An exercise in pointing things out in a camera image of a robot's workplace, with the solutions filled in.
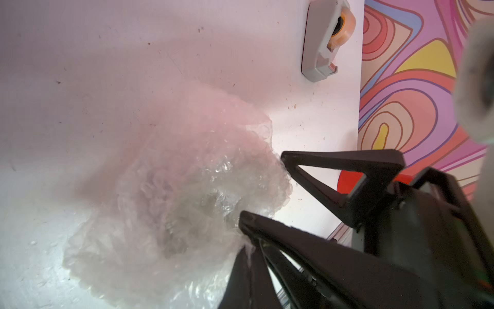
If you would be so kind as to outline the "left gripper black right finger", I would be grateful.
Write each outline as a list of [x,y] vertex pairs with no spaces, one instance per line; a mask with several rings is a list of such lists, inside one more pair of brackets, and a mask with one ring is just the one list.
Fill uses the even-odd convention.
[[250,257],[250,308],[282,309],[283,307],[275,292],[261,245],[258,241],[254,241],[253,244],[255,249]]

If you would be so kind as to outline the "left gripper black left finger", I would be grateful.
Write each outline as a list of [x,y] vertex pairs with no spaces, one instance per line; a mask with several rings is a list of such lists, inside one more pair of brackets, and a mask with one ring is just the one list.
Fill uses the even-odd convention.
[[218,309],[248,309],[251,305],[249,255],[243,247],[236,256],[224,296]]

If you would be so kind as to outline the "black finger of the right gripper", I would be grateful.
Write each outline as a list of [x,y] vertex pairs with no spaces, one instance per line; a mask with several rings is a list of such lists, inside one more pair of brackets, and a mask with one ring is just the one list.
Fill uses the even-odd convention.
[[243,211],[239,227],[287,253],[354,308],[435,308],[436,291],[417,275],[264,216]]
[[[298,185],[351,228],[358,228],[391,196],[391,184],[405,167],[403,154],[395,149],[285,151],[281,160]],[[339,170],[337,187],[316,179],[305,167]]]

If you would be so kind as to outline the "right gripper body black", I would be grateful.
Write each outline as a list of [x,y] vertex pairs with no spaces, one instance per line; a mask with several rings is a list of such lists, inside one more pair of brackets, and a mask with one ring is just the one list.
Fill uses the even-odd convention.
[[449,174],[429,167],[395,183],[351,247],[405,272],[378,284],[393,308],[493,307],[493,247]]

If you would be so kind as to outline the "clear bubble wrap sheet top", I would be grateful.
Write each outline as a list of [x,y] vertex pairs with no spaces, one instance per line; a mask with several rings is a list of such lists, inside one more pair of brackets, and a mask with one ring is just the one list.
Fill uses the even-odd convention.
[[266,113],[193,84],[166,100],[111,198],[69,239],[63,265],[117,308],[217,308],[242,211],[271,218],[292,191]]

